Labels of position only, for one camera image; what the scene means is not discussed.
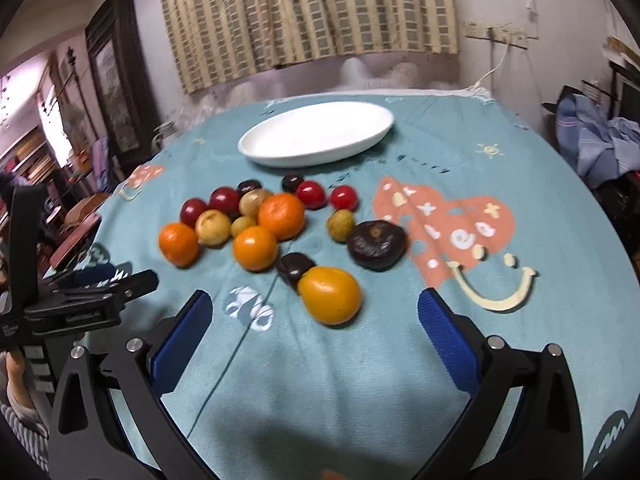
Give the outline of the person's left hand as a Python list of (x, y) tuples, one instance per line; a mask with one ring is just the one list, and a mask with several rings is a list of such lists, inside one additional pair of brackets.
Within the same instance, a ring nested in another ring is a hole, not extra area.
[(17, 348), (1, 353), (1, 383), (19, 419), (36, 422), (38, 413), (25, 382), (26, 364)]

